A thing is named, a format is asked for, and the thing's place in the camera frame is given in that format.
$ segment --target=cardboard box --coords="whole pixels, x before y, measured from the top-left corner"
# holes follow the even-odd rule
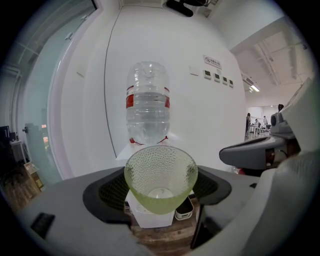
[[[42,192],[45,190],[45,186],[40,180],[37,171],[39,170],[34,163],[32,162],[27,162],[24,164],[24,168],[26,170],[26,173],[28,174],[29,178],[34,181],[36,184],[37,188]]]

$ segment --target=green glass cup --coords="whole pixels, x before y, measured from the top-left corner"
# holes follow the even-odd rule
[[[124,178],[142,206],[162,215],[174,211],[187,198],[197,181],[198,167],[181,149],[156,145],[129,158]]]

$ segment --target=white container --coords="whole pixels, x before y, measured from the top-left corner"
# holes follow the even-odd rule
[[[174,217],[178,221],[189,219],[194,211],[194,205],[192,204],[189,196],[183,201],[183,203],[174,211]]]
[[[175,214],[174,211],[162,215],[154,214],[139,203],[131,190],[129,190],[125,200],[128,202],[130,211],[138,222],[140,228],[161,228],[172,224]]]

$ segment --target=plastic bottle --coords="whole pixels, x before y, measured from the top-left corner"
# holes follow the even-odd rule
[[[131,67],[127,77],[126,125],[130,141],[155,145],[170,126],[169,77],[157,62],[142,61]]]

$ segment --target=wooden surface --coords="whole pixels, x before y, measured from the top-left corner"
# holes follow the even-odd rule
[[[9,178],[5,185],[1,184],[5,198],[11,206],[12,211],[17,213],[41,192],[35,182],[29,178],[26,170],[20,167],[21,174]]]
[[[139,243],[158,256],[180,256],[191,251],[190,244],[196,230],[199,203],[196,198],[191,202],[194,207],[192,216],[185,220],[173,217],[172,225],[166,227],[141,228],[129,208],[125,213],[131,217],[131,231]]]

